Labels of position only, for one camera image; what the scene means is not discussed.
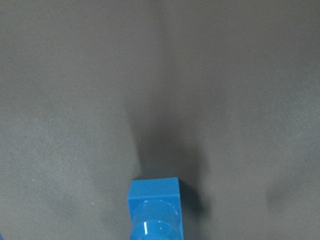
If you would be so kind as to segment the long blue four-stud block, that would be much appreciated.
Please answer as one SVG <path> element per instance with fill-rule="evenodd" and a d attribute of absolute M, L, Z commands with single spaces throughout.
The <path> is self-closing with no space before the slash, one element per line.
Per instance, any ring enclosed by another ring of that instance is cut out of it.
<path fill-rule="evenodd" d="M 137 179 L 127 196 L 131 240 L 182 240 L 183 218 L 177 177 Z"/>

